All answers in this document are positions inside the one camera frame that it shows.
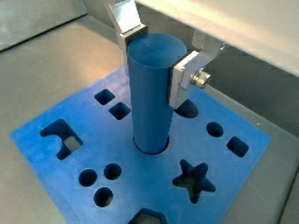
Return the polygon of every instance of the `bolt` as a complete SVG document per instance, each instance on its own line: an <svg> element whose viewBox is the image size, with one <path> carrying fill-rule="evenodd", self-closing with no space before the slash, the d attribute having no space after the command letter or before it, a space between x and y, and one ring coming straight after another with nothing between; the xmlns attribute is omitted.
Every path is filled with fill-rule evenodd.
<svg viewBox="0 0 299 224"><path fill-rule="evenodd" d="M191 75L191 84L199 88L206 88L211 81L211 75L199 70Z"/></svg>

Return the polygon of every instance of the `gray metal surface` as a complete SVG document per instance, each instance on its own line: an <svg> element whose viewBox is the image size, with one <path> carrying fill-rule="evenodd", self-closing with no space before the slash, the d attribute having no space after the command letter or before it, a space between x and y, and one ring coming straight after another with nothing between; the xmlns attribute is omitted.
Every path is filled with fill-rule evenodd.
<svg viewBox="0 0 299 224"><path fill-rule="evenodd" d="M284 213L282 216L280 224L294 224L299 221L299 175L296 174L296 178L294 180L292 191L288 195L288 201L284 205Z"/></svg>
<svg viewBox="0 0 299 224"><path fill-rule="evenodd" d="M3 223L65 223L9 132L122 64L118 38L91 17L0 54L0 214ZM222 223L272 224L299 162L299 141L211 87L206 91L272 137Z"/></svg>
<svg viewBox="0 0 299 224"><path fill-rule="evenodd" d="M0 51L85 13L80 0L0 1Z"/></svg>

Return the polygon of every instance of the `square hole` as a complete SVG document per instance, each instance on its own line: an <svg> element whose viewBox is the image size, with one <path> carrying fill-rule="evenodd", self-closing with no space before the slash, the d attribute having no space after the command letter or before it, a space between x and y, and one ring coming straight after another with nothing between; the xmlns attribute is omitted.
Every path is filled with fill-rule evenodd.
<svg viewBox="0 0 299 224"><path fill-rule="evenodd" d="M95 99L101 105L107 105L115 98L116 96L107 89L95 95Z"/></svg>
<svg viewBox="0 0 299 224"><path fill-rule="evenodd" d="M108 112L118 120L122 120L130 114L131 108L120 102Z"/></svg>
<svg viewBox="0 0 299 224"><path fill-rule="evenodd" d="M232 137L228 140L228 149L240 157L243 158L248 152L248 145L238 138Z"/></svg>

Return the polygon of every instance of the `irregular-shaped hole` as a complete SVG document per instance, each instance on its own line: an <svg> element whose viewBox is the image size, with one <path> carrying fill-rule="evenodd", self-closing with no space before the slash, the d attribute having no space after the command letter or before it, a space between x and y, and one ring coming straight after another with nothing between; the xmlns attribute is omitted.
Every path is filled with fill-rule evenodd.
<svg viewBox="0 0 299 224"><path fill-rule="evenodd" d="M40 135L41 137L55 135L60 138L61 147L56 155L59 160L65 159L69 154L83 145L83 141L80 140L77 134L63 119L57 120L47 128L44 128Z"/></svg>
<svg viewBox="0 0 299 224"><path fill-rule="evenodd" d="M194 118L199 115L199 110L191 100L186 100L174 112L186 118Z"/></svg>
<svg viewBox="0 0 299 224"><path fill-rule="evenodd" d="M143 208L127 224L167 224L168 221L163 213L158 213Z"/></svg>
<svg viewBox="0 0 299 224"><path fill-rule="evenodd" d="M101 187L97 189L95 193L95 203L99 207L107 207L114 199L114 193L107 187Z"/></svg>
<svg viewBox="0 0 299 224"><path fill-rule="evenodd" d="M120 102L108 112L118 120L122 120L130 114L131 109L123 102Z"/></svg>
<svg viewBox="0 0 299 224"><path fill-rule="evenodd" d="M243 158L248 152L248 145L238 138L232 137L228 140L228 149L240 157Z"/></svg>
<svg viewBox="0 0 299 224"><path fill-rule="evenodd" d="M210 122L207 125L207 131L214 137L222 137L223 128L216 122Z"/></svg>
<svg viewBox="0 0 299 224"><path fill-rule="evenodd" d="M107 89L95 95L95 99L101 105L107 105L115 98L116 96Z"/></svg>
<svg viewBox="0 0 299 224"><path fill-rule="evenodd" d="M79 183L83 186L92 186L93 183L97 180L97 174L93 170L87 169L85 171L83 171L79 175Z"/></svg>
<svg viewBox="0 0 299 224"><path fill-rule="evenodd" d="M108 164L104 170L107 179L118 179L122 174L122 168L118 164Z"/></svg>
<svg viewBox="0 0 299 224"><path fill-rule="evenodd" d="M194 167L184 159L180 165L182 175L172 180L172 184L187 189L191 203L196 204L203 191L211 193L216 191L216 186L206 178L208 165L202 163Z"/></svg>

